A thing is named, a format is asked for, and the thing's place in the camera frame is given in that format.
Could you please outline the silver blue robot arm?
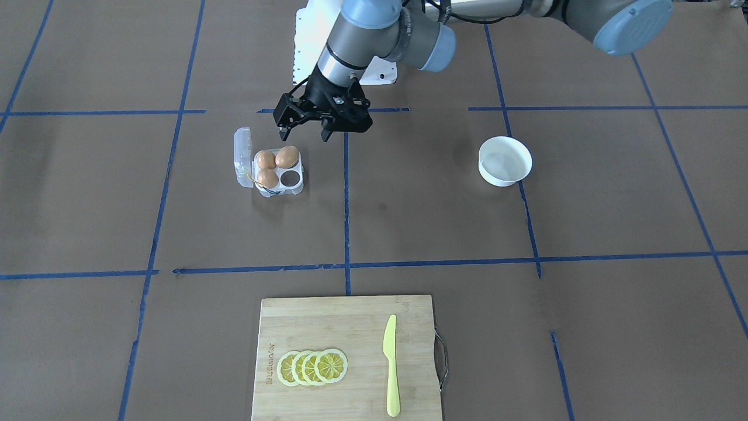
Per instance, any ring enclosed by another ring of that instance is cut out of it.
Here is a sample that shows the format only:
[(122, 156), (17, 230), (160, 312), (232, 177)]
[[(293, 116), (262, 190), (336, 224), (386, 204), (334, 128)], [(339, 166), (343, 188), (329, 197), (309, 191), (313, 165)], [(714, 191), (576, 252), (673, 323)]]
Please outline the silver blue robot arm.
[(610, 56), (638, 51), (673, 13), (670, 1), (310, 1), (296, 16), (301, 70), (272, 116), (282, 141), (308, 122), (321, 139), (372, 127), (363, 85), (371, 66), (400, 64), (438, 73), (459, 45), (456, 29), (520, 17), (561, 22)]

